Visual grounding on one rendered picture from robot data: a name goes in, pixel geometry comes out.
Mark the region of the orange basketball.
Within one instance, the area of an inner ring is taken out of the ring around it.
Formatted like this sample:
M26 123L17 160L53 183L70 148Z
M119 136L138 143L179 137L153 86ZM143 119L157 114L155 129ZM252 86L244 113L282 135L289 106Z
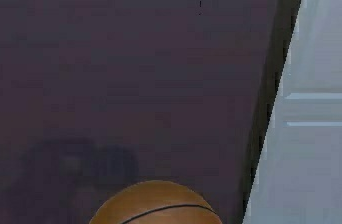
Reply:
M108 199L88 224L223 224L208 202L186 186L145 181Z

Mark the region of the pale grey panelled door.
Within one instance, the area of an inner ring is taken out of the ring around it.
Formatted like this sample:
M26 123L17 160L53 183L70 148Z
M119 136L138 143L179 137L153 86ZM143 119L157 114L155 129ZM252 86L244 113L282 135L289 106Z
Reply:
M243 224L342 224L342 0L303 0Z

